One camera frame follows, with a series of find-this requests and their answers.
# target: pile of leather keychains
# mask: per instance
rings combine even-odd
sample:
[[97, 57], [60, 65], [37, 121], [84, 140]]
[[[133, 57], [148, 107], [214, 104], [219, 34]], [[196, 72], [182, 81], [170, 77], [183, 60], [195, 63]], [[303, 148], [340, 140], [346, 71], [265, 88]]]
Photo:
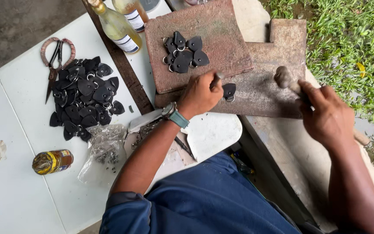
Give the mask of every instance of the pile of leather keychains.
[[208, 56], [202, 51], [200, 36], [186, 41], [179, 31], [175, 31], [173, 37], [164, 37], [163, 42], [169, 52], [163, 58], [163, 63], [169, 65], [170, 72], [186, 73], [188, 67], [196, 68], [210, 63]]
[[64, 139], [79, 136], [88, 141], [91, 134], [87, 127], [107, 125], [112, 114], [125, 112], [123, 105], [113, 101], [119, 87], [117, 77], [103, 80], [112, 69], [101, 63], [100, 57], [75, 59], [59, 71], [59, 79], [52, 87], [56, 111], [50, 118], [50, 126], [64, 126]]

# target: green watch strap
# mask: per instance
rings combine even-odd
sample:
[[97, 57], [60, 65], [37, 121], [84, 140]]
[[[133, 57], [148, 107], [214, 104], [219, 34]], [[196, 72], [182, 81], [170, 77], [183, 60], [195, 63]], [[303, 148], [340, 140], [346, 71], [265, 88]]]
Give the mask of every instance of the green watch strap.
[[173, 121], [176, 125], [185, 128], [190, 123], [186, 118], [184, 118], [177, 110], [174, 110], [172, 114], [168, 117], [171, 121]]

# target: scissors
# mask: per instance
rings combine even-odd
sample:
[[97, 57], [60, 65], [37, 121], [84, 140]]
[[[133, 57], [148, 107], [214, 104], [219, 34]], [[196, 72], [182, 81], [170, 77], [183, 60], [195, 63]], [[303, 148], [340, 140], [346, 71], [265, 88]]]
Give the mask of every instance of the scissors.
[[[50, 59], [50, 62], [48, 62], [47, 58], [46, 58], [46, 49], [47, 49], [47, 46], [50, 43], [52, 43], [53, 41], [56, 41], [57, 45], [56, 45], [56, 49], [53, 53], [53, 56]], [[70, 54], [69, 60], [66, 61], [66, 63], [62, 66], [61, 65], [61, 56], [62, 56], [62, 52], [63, 52], [63, 43], [67, 43], [68, 45], [70, 45], [71, 54]], [[63, 40], [60, 40], [59, 38], [51, 37], [47, 41], [45, 41], [43, 43], [43, 45], [41, 46], [40, 55], [41, 55], [41, 59], [43, 60], [44, 65], [49, 67], [49, 69], [50, 69], [49, 85], [47, 87], [47, 96], [46, 96], [46, 104], [47, 104], [47, 100], [49, 99], [50, 93], [52, 92], [52, 87], [53, 87], [53, 85], [54, 85], [54, 83], [57, 79], [58, 72], [63, 67], [66, 67], [67, 65], [69, 65], [74, 60], [74, 57], [76, 56], [76, 49], [75, 49], [73, 43], [69, 39], [65, 38]], [[54, 68], [53, 67], [53, 62], [55, 61], [56, 56], [57, 56], [57, 61], [59, 61], [59, 66], [57, 68]]]

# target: person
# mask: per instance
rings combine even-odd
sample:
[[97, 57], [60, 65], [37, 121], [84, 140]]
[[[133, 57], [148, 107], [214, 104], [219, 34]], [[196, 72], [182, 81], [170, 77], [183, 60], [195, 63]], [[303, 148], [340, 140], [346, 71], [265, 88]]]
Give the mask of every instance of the person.
[[[187, 120], [222, 98], [221, 80], [210, 88], [215, 73], [190, 78], [177, 103]], [[314, 107], [297, 100], [304, 127], [330, 154], [329, 207], [339, 227], [336, 233], [374, 234], [374, 185], [353, 137], [353, 110], [330, 86], [298, 83]], [[132, 153], [111, 188], [101, 234], [301, 232], [223, 152], [159, 180], [145, 194], [179, 130], [173, 121], [161, 121]]]

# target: blue shirt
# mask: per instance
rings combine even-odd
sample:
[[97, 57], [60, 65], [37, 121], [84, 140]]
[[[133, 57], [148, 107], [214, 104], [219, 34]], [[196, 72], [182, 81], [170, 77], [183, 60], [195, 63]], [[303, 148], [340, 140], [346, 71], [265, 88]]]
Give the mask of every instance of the blue shirt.
[[158, 181], [142, 196], [108, 199], [100, 233], [298, 234], [220, 152]]

